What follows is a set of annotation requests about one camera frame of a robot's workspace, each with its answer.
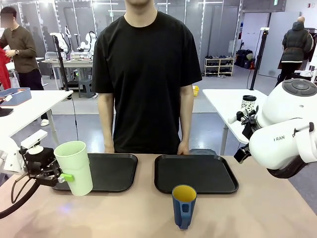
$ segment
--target black t-shirt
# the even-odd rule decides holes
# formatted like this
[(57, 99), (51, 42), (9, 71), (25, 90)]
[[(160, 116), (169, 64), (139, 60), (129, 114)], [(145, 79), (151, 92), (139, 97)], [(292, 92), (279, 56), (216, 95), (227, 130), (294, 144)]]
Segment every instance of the black t-shirt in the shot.
[(99, 35), (93, 91), (113, 93), (113, 142), (120, 153), (175, 154), (180, 88), (202, 80), (193, 35), (158, 12), (146, 27), (120, 17)]

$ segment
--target green cup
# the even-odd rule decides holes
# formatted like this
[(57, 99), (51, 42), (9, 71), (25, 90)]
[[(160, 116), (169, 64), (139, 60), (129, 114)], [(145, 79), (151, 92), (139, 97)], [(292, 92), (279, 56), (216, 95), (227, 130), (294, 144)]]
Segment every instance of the green cup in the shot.
[(86, 144), (70, 141), (59, 145), (54, 155), (63, 174), (73, 175), (74, 181), (68, 182), (73, 195), (84, 196), (93, 189)]

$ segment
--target beige tabletop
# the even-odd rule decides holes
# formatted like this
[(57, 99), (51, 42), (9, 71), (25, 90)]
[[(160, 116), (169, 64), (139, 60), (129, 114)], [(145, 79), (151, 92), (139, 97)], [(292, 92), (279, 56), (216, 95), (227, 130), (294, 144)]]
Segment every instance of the beige tabletop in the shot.
[[(171, 195), (154, 186), (155, 155), (137, 155), (132, 187), (83, 197), (40, 186), (19, 210), (0, 220), (2, 238), (316, 238), (317, 217), (286, 179), (252, 158), (225, 157), (240, 188), (198, 195), (192, 223), (174, 223)], [(13, 178), (0, 187), (0, 211), (10, 206)]]

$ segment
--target mug handle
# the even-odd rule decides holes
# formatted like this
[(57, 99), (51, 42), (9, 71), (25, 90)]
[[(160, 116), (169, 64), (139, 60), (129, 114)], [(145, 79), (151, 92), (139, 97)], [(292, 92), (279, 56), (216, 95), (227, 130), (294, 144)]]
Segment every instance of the mug handle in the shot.
[[(183, 205), (188, 205), (188, 212), (183, 211)], [(191, 203), (179, 203), (180, 206), (180, 216), (182, 218), (182, 224), (180, 226), (181, 229), (186, 230), (188, 229), (189, 221), (190, 221), (190, 215), (192, 212), (192, 204)]]

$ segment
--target red cloth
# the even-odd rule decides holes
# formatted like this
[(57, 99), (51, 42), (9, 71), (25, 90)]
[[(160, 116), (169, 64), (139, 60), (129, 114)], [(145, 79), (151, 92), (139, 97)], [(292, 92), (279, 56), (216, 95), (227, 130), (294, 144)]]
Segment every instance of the red cloth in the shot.
[(5, 56), (5, 51), (0, 48), (0, 82), (4, 89), (11, 88), (11, 82), (8, 69), (5, 64), (10, 62), (10, 58)]

